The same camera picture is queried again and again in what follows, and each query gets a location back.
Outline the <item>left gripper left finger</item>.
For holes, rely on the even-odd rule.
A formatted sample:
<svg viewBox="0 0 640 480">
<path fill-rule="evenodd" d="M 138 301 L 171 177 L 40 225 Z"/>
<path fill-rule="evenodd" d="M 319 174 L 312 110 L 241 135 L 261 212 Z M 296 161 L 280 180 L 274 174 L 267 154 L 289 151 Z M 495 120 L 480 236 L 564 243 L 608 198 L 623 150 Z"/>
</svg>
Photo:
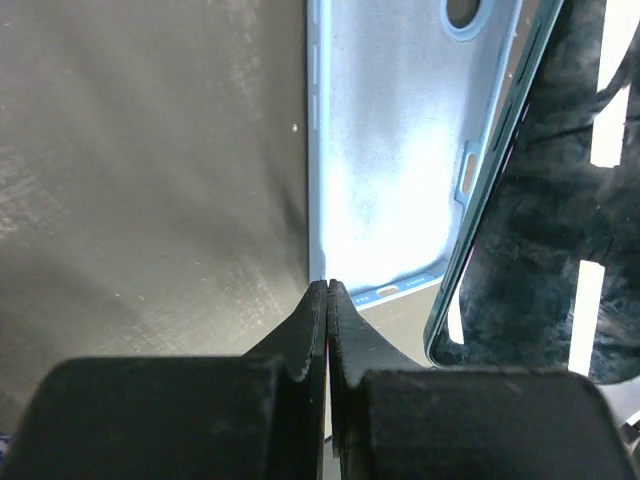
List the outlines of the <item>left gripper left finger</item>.
<svg viewBox="0 0 640 480">
<path fill-rule="evenodd" d="M 241 356 L 86 357 L 42 380 L 5 479 L 318 479 L 328 287 Z"/>
</svg>

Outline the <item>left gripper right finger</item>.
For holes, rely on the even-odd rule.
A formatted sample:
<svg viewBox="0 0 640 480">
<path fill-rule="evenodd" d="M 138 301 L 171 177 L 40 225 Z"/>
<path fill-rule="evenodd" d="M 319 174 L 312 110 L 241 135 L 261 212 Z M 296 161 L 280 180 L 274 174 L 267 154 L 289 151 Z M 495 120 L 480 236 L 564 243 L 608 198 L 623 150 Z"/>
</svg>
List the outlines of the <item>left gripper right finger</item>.
<svg viewBox="0 0 640 480">
<path fill-rule="evenodd" d="M 595 385 L 565 371 L 437 370 L 327 300 L 333 451 L 345 479 L 635 479 Z"/>
</svg>

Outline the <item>light blue phone case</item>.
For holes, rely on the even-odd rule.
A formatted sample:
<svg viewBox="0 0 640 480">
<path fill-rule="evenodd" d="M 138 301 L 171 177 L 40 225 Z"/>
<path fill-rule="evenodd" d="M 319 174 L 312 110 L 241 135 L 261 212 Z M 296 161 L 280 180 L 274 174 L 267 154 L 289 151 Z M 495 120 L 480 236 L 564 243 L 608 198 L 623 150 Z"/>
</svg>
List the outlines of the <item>light blue phone case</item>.
<svg viewBox="0 0 640 480">
<path fill-rule="evenodd" d="M 309 277 L 367 309 L 439 283 L 489 142 L 521 11 L 307 5 Z"/>
</svg>

